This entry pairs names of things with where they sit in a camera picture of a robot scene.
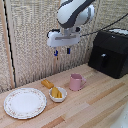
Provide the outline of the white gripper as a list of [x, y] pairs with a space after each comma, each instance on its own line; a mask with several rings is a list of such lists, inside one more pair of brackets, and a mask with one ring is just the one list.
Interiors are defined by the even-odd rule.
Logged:
[[[74, 45], [80, 41], [80, 28], [65, 29], [64, 33], [61, 33], [60, 29], [52, 29], [47, 33], [47, 37], [47, 45], [50, 47]], [[71, 47], [67, 47], [67, 54], [71, 54]], [[54, 48], [54, 56], [58, 57], [56, 48]]]

